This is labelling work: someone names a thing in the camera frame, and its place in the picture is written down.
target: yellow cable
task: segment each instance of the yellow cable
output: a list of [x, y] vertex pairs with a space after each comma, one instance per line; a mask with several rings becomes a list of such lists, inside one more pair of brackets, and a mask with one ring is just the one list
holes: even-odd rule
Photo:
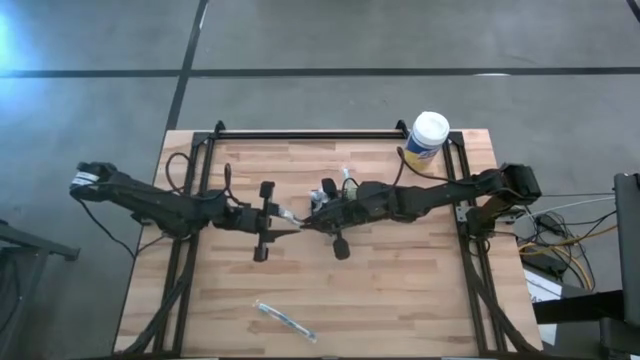
[[582, 236], [582, 237], [578, 237], [578, 238], [574, 238], [574, 239], [567, 239], [567, 240], [561, 241], [559, 243], [549, 245], [549, 247], [547, 247], [546, 249], [543, 249], [543, 250], [523, 253], [522, 252], [523, 249], [526, 249], [526, 248], [528, 248], [530, 246], [534, 246], [535, 245], [533, 243], [529, 243], [529, 244], [525, 244], [525, 245], [520, 246], [518, 248], [518, 251], [520, 251], [520, 255], [523, 255], [523, 256], [540, 255], [540, 254], [544, 254], [544, 253], [547, 253], [547, 252], [551, 251], [551, 249], [557, 249], [559, 246], [573, 245], [573, 244], [575, 244], [575, 243], [577, 243], [579, 241], [582, 241], [584, 239], [588, 239], [588, 238], [591, 238], [591, 237], [602, 235], [602, 234], [604, 234], [606, 232], [609, 232], [609, 231], [611, 231], [611, 230], [613, 230], [613, 229], [615, 229], [617, 227], [618, 227], [618, 225], [613, 225], [613, 226], [608, 227], [608, 228], [606, 228], [604, 230], [595, 232], [595, 233], [587, 235], [587, 236]]
[[578, 262], [578, 260], [574, 259], [571, 255], [569, 255], [568, 252], [566, 252], [566, 251], [564, 251], [562, 249], [554, 249], [554, 251], [558, 251], [561, 254], [564, 254], [569, 260], [571, 260], [572, 263], [576, 264], [576, 266], [578, 267], [578, 269], [582, 273], [582, 277], [584, 277], [585, 281], [587, 282], [587, 288], [589, 290], [593, 291], [593, 284], [591, 283], [591, 278], [587, 275], [587, 272], [584, 271], [584, 268], [582, 267], [582, 264], [580, 264], [580, 262]]

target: black cable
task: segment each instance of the black cable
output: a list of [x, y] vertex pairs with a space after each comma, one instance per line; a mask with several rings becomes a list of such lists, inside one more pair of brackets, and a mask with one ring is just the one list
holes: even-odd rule
[[13, 280], [16, 287], [16, 301], [13, 303], [13, 308], [11, 309], [11, 312], [9, 312], [9, 316], [2, 324], [2, 327], [0, 327], [0, 334], [2, 334], [4, 330], [7, 328], [7, 326], [11, 322], [11, 319], [13, 318], [13, 315], [16, 313], [16, 310], [18, 309], [18, 304], [20, 304], [20, 301], [22, 301], [22, 294], [21, 294], [22, 291], [20, 290], [20, 277], [18, 276], [18, 264], [16, 263], [16, 259], [13, 257], [11, 257], [11, 264], [13, 265]]
[[433, 176], [433, 175], [423, 174], [423, 173], [419, 172], [418, 170], [416, 170], [413, 166], [411, 166], [411, 164], [409, 164], [407, 162], [407, 159], [405, 159], [405, 157], [404, 157], [404, 150], [402, 150], [402, 148], [400, 146], [398, 146], [396, 148], [396, 152], [398, 153], [398, 156], [400, 156], [400, 160], [402, 161], [402, 164], [405, 165], [406, 167], [408, 167], [409, 170], [411, 170], [414, 174], [416, 174], [416, 175], [418, 175], [420, 177], [423, 177], [425, 179], [431, 179], [431, 180], [445, 181], [445, 182], [447, 182], [449, 184], [476, 186], [475, 182], [464, 182], [464, 181], [452, 180], [452, 179], [448, 179], [448, 178], [444, 178], [444, 177], [440, 177], [440, 176]]
[[169, 186], [171, 187], [171, 189], [173, 189], [173, 191], [177, 192], [178, 194], [184, 194], [184, 186], [180, 188], [177, 187], [176, 184], [173, 182], [173, 179], [171, 178], [171, 172], [169, 171], [169, 168], [171, 167], [171, 161], [173, 161], [173, 159], [175, 159], [177, 156], [180, 156], [185, 160], [187, 160], [187, 166], [191, 166], [191, 158], [187, 154], [181, 153], [181, 152], [174, 152], [173, 154], [169, 155], [169, 158], [167, 159], [166, 164], [164, 164], [164, 174], [167, 178], [167, 182], [169, 183]]
[[346, 193], [345, 190], [346, 190], [346, 187], [347, 187], [347, 183], [349, 181], [351, 181], [356, 186], [356, 188], [360, 187], [360, 184], [358, 184], [358, 182], [354, 178], [348, 177], [348, 178], [344, 179], [344, 181], [342, 181], [342, 186], [340, 187], [340, 193], [342, 194], [342, 199], [344, 199], [344, 197], [345, 197], [345, 193]]
[[615, 193], [543, 194], [541, 195], [541, 197], [602, 196], [602, 195], [615, 195]]
[[151, 246], [151, 245], [153, 245], [153, 244], [157, 243], [158, 241], [160, 241], [160, 240], [162, 240], [162, 239], [165, 239], [165, 238], [168, 238], [168, 236], [163, 234], [162, 236], [160, 236], [159, 238], [157, 238], [157, 239], [153, 240], [152, 242], [150, 242], [150, 243], [148, 243], [148, 244], [145, 244], [143, 247], [141, 247], [141, 248], [138, 250], [138, 254], [137, 254], [136, 256], [140, 255], [140, 253], [142, 252], [142, 250], [144, 250], [144, 249], [148, 248], [149, 246]]
[[473, 251], [471, 251], [471, 247], [469, 247], [469, 254], [471, 254], [471, 256], [478, 257], [480, 252], [482, 252], [483, 254], [488, 254], [489, 250], [491, 250], [491, 241], [489, 241], [489, 239], [487, 239], [486, 237], [483, 237], [480, 241], [476, 239], [471, 240], [471, 242], [474, 242], [476, 244], [476, 247], [478, 248], [478, 254], [474, 254]]
[[[524, 208], [525, 208], [525, 211], [527, 212], [527, 214], [531, 215], [531, 210], [529, 209], [529, 207], [528, 207], [528, 206], [525, 206]], [[564, 217], [562, 217], [562, 215], [560, 215], [560, 214], [558, 214], [558, 213], [553, 213], [553, 214], [557, 215], [558, 219], [560, 219], [561, 221], [564, 221]], [[533, 224], [533, 228], [534, 228], [534, 235], [533, 235], [533, 236], [531, 236], [531, 237], [529, 237], [529, 238], [527, 238], [527, 239], [526, 239], [526, 240], [528, 240], [527, 242], [531, 241], [531, 242], [533, 242], [534, 244], [536, 244], [536, 245], [538, 245], [538, 246], [548, 247], [550, 244], [549, 244], [548, 242], [546, 242], [546, 241], [542, 238], [541, 234], [542, 234], [542, 233], [544, 233], [544, 232], [550, 231], [550, 230], [549, 230], [549, 229], [542, 229], [542, 230], [540, 230], [540, 226], [538, 225], [538, 223], [537, 223], [535, 220], [533, 220], [533, 221], [532, 221], [532, 224]], [[568, 233], [569, 233], [569, 231], [568, 231], [568, 229], [566, 228], [566, 226], [564, 227], [564, 229], [565, 229], [565, 233], [567, 233], [567, 234], [568, 234]], [[558, 252], [558, 251], [556, 251], [556, 250], [555, 250], [555, 249], [553, 249], [553, 248], [551, 249], [551, 252], [552, 252], [552, 253], [553, 253], [553, 254], [554, 254], [554, 255], [555, 255], [555, 256], [556, 256], [560, 261], [562, 261], [562, 263], [565, 265], [564, 272], [566, 272], [566, 271], [567, 271], [567, 269], [568, 269], [568, 270], [571, 270], [571, 272], [572, 272], [572, 273], [576, 276], [576, 278], [578, 279], [578, 282], [580, 283], [580, 286], [581, 286], [583, 289], [586, 289], [586, 287], [585, 287], [585, 283], [584, 283], [584, 281], [586, 281], [586, 279], [583, 281], [583, 280], [582, 280], [582, 277], [581, 277], [581, 276], [578, 274], [578, 272], [573, 268], [573, 266], [571, 266], [571, 259], [573, 258], [573, 255], [572, 255], [572, 253], [571, 253], [571, 249], [570, 249], [570, 248], [568, 248], [567, 250], [568, 250], [568, 253], [569, 253], [569, 260], [566, 260], [564, 257], [562, 257], [562, 256], [559, 254], [559, 252]]]
[[605, 220], [607, 219], [607, 217], [609, 217], [609, 216], [611, 216], [611, 214], [601, 217], [601, 218], [600, 218], [600, 220], [598, 220], [598, 222], [596, 222], [596, 224], [595, 224], [595, 225], [593, 225], [593, 226], [591, 227], [591, 229], [589, 229], [589, 231], [587, 231], [587, 233], [586, 233], [585, 235], [580, 236], [580, 237], [578, 237], [578, 239], [577, 239], [577, 240], [574, 240], [574, 241], [572, 241], [572, 242], [570, 242], [570, 243], [567, 243], [567, 244], [564, 244], [564, 245], [567, 245], [567, 246], [568, 246], [568, 245], [578, 244], [580, 241], [582, 241], [582, 240], [586, 239], [586, 238], [587, 238], [589, 235], [591, 235], [591, 233], [593, 233], [593, 232], [596, 230], [596, 228], [597, 228], [598, 226], [600, 226], [600, 224], [602, 224], [602, 222], [603, 222], [603, 221], [605, 221]]
[[582, 246], [582, 244], [578, 244], [580, 245], [580, 252], [582, 253], [582, 257], [584, 258], [584, 262], [587, 264], [587, 268], [589, 269], [589, 274], [591, 275], [591, 280], [592, 280], [592, 285], [593, 288], [590, 289], [592, 291], [595, 291], [596, 289], [596, 275], [593, 273], [593, 269], [591, 268], [591, 263], [589, 262], [589, 258], [587, 257], [586, 251], [584, 250], [584, 247]]
[[231, 191], [231, 174], [231, 165], [229, 165], [229, 163], [224, 164], [224, 189], [222, 189], [222, 192], [220, 194], [214, 196], [213, 199], [217, 199], [218, 196], [226, 192], [229, 199], [231, 199], [237, 205], [245, 205], [246, 203], [238, 200], [238, 198], [235, 197], [233, 195], [233, 192]]
[[606, 215], [603, 215], [597, 219], [591, 220], [591, 221], [583, 221], [583, 222], [575, 222], [575, 223], [564, 223], [565, 225], [589, 225], [589, 224], [593, 224], [593, 223], [597, 223], [598, 221], [600, 221], [602, 218], [608, 218], [609, 216], [615, 214], [617, 211], [614, 210]]
[[133, 254], [133, 251], [131, 251], [131, 249], [129, 249], [129, 247], [127, 245], [125, 245], [122, 241], [116, 239], [115, 237], [113, 237], [113, 235], [111, 235], [111, 232], [109, 232], [109, 230], [107, 230], [106, 227], [104, 227], [104, 225], [102, 225], [102, 223], [100, 223], [100, 221], [98, 221], [98, 219], [95, 218], [95, 216], [93, 216], [93, 214], [91, 213], [91, 210], [89, 210], [89, 208], [87, 207], [87, 205], [84, 203], [84, 201], [80, 200], [80, 199], [75, 199], [77, 202], [80, 203], [80, 205], [82, 205], [82, 208], [84, 209], [84, 211], [87, 213], [87, 215], [89, 215], [89, 217], [91, 218], [91, 220], [93, 220], [94, 223], [96, 223], [96, 225], [98, 225], [98, 227], [100, 227], [100, 229], [102, 229], [102, 231], [104, 231], [105, 234], [107, 234], [107, 236], [113, 240], [115, 243], [119, 244], [120, 246], [122, 246], [123, 248], [125, 248], [125, 250], [127, 250], [127, 252], [129, 253], [129, 255], [131, 256], [132, 259], [134, 259], [136, 256]]

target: clear plastic packaging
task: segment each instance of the clear plastic packaging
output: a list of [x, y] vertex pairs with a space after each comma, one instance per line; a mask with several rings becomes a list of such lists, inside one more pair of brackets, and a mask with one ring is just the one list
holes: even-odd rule
[[256, 300], [256, 302], [253, 304], [253, 306], [257, 307], [258, 310], [260, 310], [263, 313], [271, 316], [272, 318], [274, 318], [276, 320], [280, 320], [280, 322], [282, 322], [283, 324], [285, 324], [288, 327], [292, 328], [293, 330], [295, 330], [300, 335], [306, 337], [307, 340], [311, 341], [312, 343], [315, 344], [316, 341], [318, 341], [318, 338], [316, 337], [316, 334], [313, 331], [303, 327], [302, 325], [300, 325], [297, 322], [293, 321], [287, 315], [285, 315], [285, 314], [281, 313], [280, 311], [272, 308], [271, 306], [269, 306], [267, 304], [263, 304], [259, 300]]

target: metal stand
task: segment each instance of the metal stand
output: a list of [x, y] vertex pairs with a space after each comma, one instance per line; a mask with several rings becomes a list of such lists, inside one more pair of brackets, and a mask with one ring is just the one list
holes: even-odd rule
[[25, 312], [33, 301], [48, 256], [57, 254], [67, 261], [75, 261], [80, 249], [20, 231], [2, 220], [0, 220], [0, 241], [17, 245], [0, 250], [0, 264], [3, 269], [0, 273], [3, 278], [0, 280], [6, 278], [12, 285], [7, 285], [11, 292], [7, 291], [4, 294], [8, 298], [15, 299], [11, 308], [6, 310], [6, 320], [4, 318], [1, 320], [5, 327], [1, 334], [3, 337], [0, 339], [0, 359], [5, 359], [12, 355], [14, 341], [24, 325]]
[[71, 248], [51, 240], [43, 239], [24, 231], [20, 231], [9, 226], [9, 224], [3, 220], [0, 220], [0, 241], [18, 246], [46, 250], [51, 254], [64, 256], [67, 261], [76, 260], [80, 253], [80, 249], [78, 248]]

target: wire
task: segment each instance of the wire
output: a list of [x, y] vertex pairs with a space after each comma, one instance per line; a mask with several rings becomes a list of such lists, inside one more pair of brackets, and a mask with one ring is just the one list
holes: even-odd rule
[[540, 285], [538, 285], [538, 284], [534, 283], [533, 281], [531, 281], [531, 280], [529, 280], [529, 279], [526, 279], [526, 280], [527, 280], [527, 282], [528, 282], [529, 284], [531, 284], [531, 285], [533, 285], [533, 286], [535, 286], [535, 287], [537, 287], [537, 288], [540, 288], [540, 289], [542, 289], [542, 290], [545, 290], [546, 292], [549, 292], [549, 293], [551, 293], [551, 294], [553, 294], [553, 295], [555, 295], [555, 296], [557, 296], [557, 297], [559, 297], [559, 298], [561, 298], [561, 299], [564, 299], [564, 297], [563, 297], [562, 295], [560, 295], [560, 294], [556, 294], [556, 293], [554, 293], [553, 291], [551, 291], [551, 290], [549, 290], [549, 289], [547, 289], [547, 288], [545, 288], [545, 287], [543, 287], [543, 286], [540, 286]]
[[[534, 233], [534, 235], [532, 235], [531, 237], [526, 238], [526, 239], [524, 239], [524, 240], [525, 240], [526, 242], [531, 241], [531, 242], [532, 242], [532, 244], [529, 244], [529, 245], [531, 245], [531, 246], [533, 246], [533, 244], [537, 244], [537, 245], [540, 245], [540, 246], [549, 246], [549, 245], [551, 245], [551, 244], [547, 243], [546, 241], [544, 241], [544, 239], [543, 239], [543, 238], [542, 238], [542, 236], [541, 236], [541, 234], [542, 234], [542, 233], [549, 231], [549, 229], [543, 229], [543, 230], [541, 231], [541, 230], [540, 230], [540, 226], [538, 225], [538, 223], [533, 219], [533, 217], [532, 217], [532, 216], [530, 216], [530, 214], [531, 214], [531, 210], [529, 209], [529, 207], [528, 207], [528, 206], [525, 206], [524, 208], [525, 208], [525, 211], [527, 212], [527, 216], [529, 217], [529, 219], [531, 219], [531, 224], [533, 225], [533, 227], [534, 227], [534, 232], [535, 232], [535, 233]], [[565, 233], [566, 235], [568, 235], [568, 236], [573, 237], [573, 235], [572, 235], [571, 231], [570, 231], [570, 230], [568, 229], [568, 227], [566, 226], [566, 223], [564, 222], [564, 217], [563, 217], [562, 215], [560, 215], [560, 214], [558, 214], [558, 213], [556, 213], [556, 212], [550, 212], [550, 213], [548, 213], [548, 215], [549, 215], [549, 216], [552, 216], [552, 217], [553, 217], [553, 216], [557, 217], [557, 218], [558, 218], [557, 220], [559, 220], [559, 224], [564, 228], [564, 233]], [[610, 216], [610, 215], [611, 215], [611, 214], [604, 215], [604, 216], [602, 216], [602, 217], [600, 217], [600, 218], [596, 219], [596, 220], [595, 220], [595, 222], [600, 221], [602, 218], [605, 218], [605, 219], [606, 219], [606, 218], [607, 218], [608, 216]], [[566, 271], [567, 269], [568, 269], [568, 270], [570, 270], [570, 271], [571, 271], [571, 272], [576, 276], [576, 279], [578, 279], [578, 282], [580, 283], [580, 286], [581, 286], [583, 289], [586, 289], [586, 287], [585, 287], [585, 282], [583, 281], [583, 277], [581, 277], [581, 276], [578, 274], [578, 272], [577, 272], [577, 271], [576, 271], [576, 270], [571, 266], [572, 261], [577, 261], [577, 260], [575, 260], [575, 259], [574, 259], [573, 254], [571, 253], [571, 247], [567, 247], [567, 250], [568, 250], [567, 257], [569, 258], [569, 260], [566, 260], [565, 258], [563, 258], [563, 257], [560, 255], [560, 253], [559, 253], [559, 251], [558, 251], [558, 250], [562, 250], [562, 249], [556, 249], [556, 248], [554, 248], [554, 247], [551, 247], [550, 249], [551, 249], [551, 252], [552, 252], [552, 253], [553, 253], [553, 254], [554, 254], [558, 259], [560, 259], [560, 261], [562, 261], [562, 262], [565, 264], [565, 270], [564, 270], [564, 271]]]
[[2, 327], [0, 327], [0, 334], [2, 334], [4, 330], [7, 328], [7, 326], [11, 322], [11, 319], [13, 319], [13, 315], [16, 313], [16, 310], [18, 309], [18, 304], [20, 304], [20, 301], [22, 301], [22, 294], [20, 290], [20, 277], [18, 276], [18, 264], [16, 263], [16, 259], [13, 257], [11, 257], [11, 265], [13, 265], [13, 281], [16, 287], [16, 301], [13, 303], [13, 308], [11, 309], [9, 316], [4, 321], [4, 323], [2, 323]]
[[162, 234], [162, 236], [160, 236], [159, 238], [157, 238], [157, 239], [153, 240], [152, 242], [150, 242], [150, 243], [148, 243], [148, 244], [145, 244], [143, 247], [141, 247], [140, 249], [138, 249], [138, 254], [137, 254], [136, 256], [140, 255], [140, 253], [142, 252], [142, 250], [144, 250], [144, 249], [148, 248], [149, 246], [151, 246], [151, 245], [153, 245], [153, 244], [157, 243], [158, 241], [160, 241], [160, 240], [162, 240], [162, 239], [165, 239], [165, 238], [168, 238], [168, 236], [167, 236], [167, 235], [165, 235], [165, 234]]
[[607, 201], [607, 200], [613, 200], [615, 199], [615, 196], [611, 196], [611, 197], [606, 197], [606, 198], [600, 198], [600, 199], [592, 199], [592, 200], [585, 200], [585, 201], [579, 201], [576, 203], [571, 203], [571, 204], [566, 204], [566, 205], [561, 205], [561, 206], [556, 206], [556, 207], [552, 207], [546, 210], [541, 210], [541, 211], [536, 211], [532, 214], [529, 214], [529, 217], [534, 217], [536, 215], [540, 215], [540, 214], [544, 214], [544, 213], [548, 213], [550, 211], [553, 210], [558, 210], [558, 209], [565, 209], [568, 207], [572, 207], [572, 206], [578, 206], [578, 205], [583, 205], [583, 204], [590, 204], [590, 203], [594, 203], [594, 202], [598, 202], [598, 201]]
[[591, 281], [593, 281], [593, 287], [591, 290], [596, 289], [596, 274], [593, 273], [593, 268], [591, 267], [591, 262], [589, 262], [589, 257], [587, 257], [586, 251], [582, 244], [578, 244], [580, 247], [580, 252], [582, 253], [582, 257], [584, 258], [584, 262], [587, 264], [587, 269], [589, 269], [589, 273], [591, 274]]
[[590, 224], [593, 224], [593, 223], [597, 223], [597, 222], [598, 222], [598, 221], [600, 221], [600, 219], [602, 219], [602, 218], [605, 218], [605, 219], [606, 219], [606, 218], [608, 218], [609, 216], [611, 216], [611, 215], [615, 214], [616, 212], [617, 212], [616, 210], [613, 210], [612, 212], [610, 212], [610, 213], [608, 213], [608, 214], [606, 214], [606, 215], [603, 215], [603, 216], [601, 216], [601, 217], [599, 217], [599, 218], [597, 218], [597, 219], [595, 219], [595, 220], [591, 220], [591, 221], [583, 221], [583, 222], [575, 222], [575, 223], [567, 223], [567, 222], [566, 222], [566, 223], [564, 223], [564, 224], [565, 224], [565, 225], [590, 225]]
[[541, 197], [605, 196], [605, 195], [615, 195], [615, 193], [542, 194]]
[[351, 181], [356, 186], [356, 188], [360, 187], [360, 184], [358, 184], [358, 182], [354, 178], [348, 177], [344, 179], [344, 181], [342, 181], [342, 187], [340, 188], [340, 193], [342, 194], [342, 200], [344, 200], [345, 197], [347, 196], [347, 192], [345, 190], [346, 190], [347, 182], [349, 181]]
[[392, 190], [396, 187], [396, 185], [398, 185], [398, 182], [400, 182], [400, 177], [402, 176], [402, 171], [404, 170], [404, 167], [407, 166], [408, 168], [412, 169], [411, 165], [409, 165], [407, 160], [405, 160], [404, 153], [402, 152], [402, 149], [400, 147], [398, 147], [397, 149], [400, 149], [399, 150], [400, 152], [398, 153], [398, 155], [400, 155], [400, 168], [398, 169], [398, 174], [396, 175], [396, 179], [393, 181], [393, 184], [391, 184], [391, 189]]
[[133, 254], [133, 251], [131, 251], [131, 249], [129, 249], [129, 247], [127, 245], [125, 245], [122, 241], [116, 239], [115, 237], [113, 237], [113, 235], [111, 235], [111, 232], [109, 232], [109, 230], [107, 230], [106, 227], [104, 227], [104, 225], [102, 225], [102, 223], [100, 221], [98, 221], [98, 219], [96, 219], [95, 216], [93, 216], [93, 214], [91, 213], [91, 210], [89, 210], [89, 208], [87, 207], [87, 205], [84, 203], [84, 201], [80, 200], [80, 199], [75, 199], [77, 202], [80, 203], [80, 205], [82, 205], [82, 208], [84, 209], [84, 211], [87, 213], [87, 215], [89, 215], [89, 217], [91, 218], [91, 220], [93, 220], [94, 223], [96, 223], [96, 225], [98, 225], [98, 227], [100, 227], [100, 229], [102, 229], [102, 231], [104, 231], [105, 234], [107, 234], [107, 236], [113, 240], [113, 242], [119, 244], [120, 246], [122, 246], [125, 250], [127, 250], [127, 252], [129, 253], [129, 255], [131, 255], [131, 258], [134, 259], [136, 256]]
[[418, 170], [416, 170], [413, 166], [411, 166], [411, 164], [409, 164], [407, 162], [407, 159], [404, 157], [404, 150], [402, 150], [402, 148], [400, 146], [398, 146], [396, 148], [396, 152], [398, 153], [398, 156], [400, 156], [400, 160], [402, 161], [402, 164], [405, 165], [406, 167], [408, 167], [409, 170], [411, 170], [414, 174], [416, 174], [416, 175], [418, 175], [420, 177], [423, 177], [425, 179], [431, 179], [431, 180], [445, 181], [445, 182], [447, 182], [449, 184], [476, 186], [476, 183], [474, 181], [464, 182], [464, 181], [452, 180], [452, 179], [444, 178], [444, 177], [440, 177], [440, 176], [433, 176], [433, 175], [423, 174], [423, 173], [419, 172]]
[[593, 285], [593, 283], [591, 282], [591, 279], [589, 278], [589, 275], [587, 275], [587, 272], [584, 270], [584, 268], [582, 267], [580, 262], [578, 260], [574, 259], [573, 256], [569, 255], [568, 252], [566, 252], [566, 251], [564, 251], [562, 249], [555, 248], [554, 251], [557, 251], [557, 252], [563, 254], [564, 256], [568, 257], [569, 261], [571, 261], [573, 264], [575, 264], [578, 267], [578, 269], [580, 270], [580, 273], [582, 274], [582, 277], [587, 282], [587, 289], [593, 291], [593, 289], [595, 288], [595, 285]]
[[[546, 252], [549, 252], [549, 251], [550, 251], [550, 249], [551, 249], [552, 247], [557, 248], [557, 247], [559, 247], [559, 246], [563, 246], [563, 245], [573, 245], [573, 244], [575, 244], [575, 243], [577, 243], [577, 242], [579, 242], [579, 241], [582, 241], [582, 240], [584, 240], [584, 239], [588, 239], [588, 238], [591, 238], [591, 237], [596, 237], [596, 236], [602, 235], [602, 234], [604, 234], [604, 233], [606, 233], [606, 232], [609, 232], [609, 231], [611, 231], [611, 230], [614, 230], [615, 228], [617, 228], [617, 227], [618, 227], [618, 225], [613, 225], [613, 226], [611, 226], [611, 227], [608, 227], [608, 228], [606, 228], [606, 229], [604, 229], [604, 230], [601, 230], [601, 231], [598, 231], [598, 232], [596, 232], [596, 233], [593, 233], [593, 234], [592, 234], [591, 232], [592, 232], [592, 231], [593, 231], [593, 230], [594, 230], [598, 225], [600, 225], [600, 223], [596, 224], [593, 228], [591, 228], [591, 230], [589, 230], [589, 232], [588, 232], [588, 233], [587, 233], [587, 235], [585, 235], [585, 236], [582, 236], [582, 237], [579, 237], [579, 238], [574, 238], [574, 239], [567, 239], [567, 240], [565, 240], [565, 241], [561, 241], [561, 242], [556, 243], [556, 244], [550, 244], [550, 245], [548, 245], [549, 247], [548, 247], [547, 249], [544, 249], [544, 250], [539, 250], [539, 251], [536, 251], [536, 252], [530, 252], [530, 253], [522, 253], [522, 252], [521, 252], [521, 253], [520, 253], [520, 255], [533, 256], [533, 255], [544, 254], [544, 253], [546, 253]], [[525, 244], [525, 245], [520, 246], [520, 247], [518, 248], [518, 250], [519, 250], [519, 251], [522, 251], [523, 249], [525, 249], [525, 248], [527, 248], [527, 247], [530, 247], [530, 246], [534, 246], [534, 245], [536, 245], [536, 244], [532, 244], [532, 243], [530, 243], [530, 244]]]
[[476, 248], [478, 249], [478, 253], [474, 254], [471, 251], [471, 248], [469, 247], [468, 248], [469, 249], [469, 254], [471, 254], [471, 256], [478, 257], [478, 256], [480, 256], [480, 252], [482, 252], [483, 254], [488, 254], [489, 250], [491, 250], [491, 241], [489, 241], [489, 239], [487, 239], [486, 237], [483, 237], [480, 241], [475, 239], [475, 240], [471, 240], [471, 242], [475, 243], [476, 244]]
[[173, 161], [173, 159], [175, 159], [178, 156], [187, 160], [188, 166], [191, 166], [191, 158], [187, 154], [181, 153], [181, 152], [174, 152], [173, 154], [169, 155], [169, 158], [167, 159], [166, 164], [164, 164], [164, 174], [167, 178], [167, 182], [169, 183], [169, 186], [171, 187], [171, 189], [173, 189], [173, 191], [177, 192], [178, 194], [184, 194], [184, 186], [180, 188], [177, 187], [176, 184], [173, 182], [173, 179], [171, 178], [171, 172], [169, 171], [169, 168], [171, 167], [171, 161]]
[[558, 259], [560, 259], [560, 261], [562, 261], [562, 262], [566, 265], [565, 271], [566, 271], [567, 269], [568, 269], [568, 270], [571, 270], [571, 272], [573, 273], [573, 275], [575, 275], [575, 276], [576, 276], [576, 279], [578, 279], [578, 282], [580, 283], [580, 287], [581, 287], [581, 288], [583, 288], [583, 289], [586, 289], [586, 287], [585, 287], [585, 283], [584, 283], [584, 280], [582, 280], [582, 277], [580, 276], [580, 274], [578, 274], [578, 272], [576, 271], [576, 269], [574, 269], [574, 268], [571, 266], [571, 261], [567, 261], [565, 258], [563, 258], [562, 256], [560, 256], [560, 254], [558, 253], [557, 249], [553, 249], [553, 248], [552, 248], [551, 252], [553, 252], [553, 254], [554, 254]]

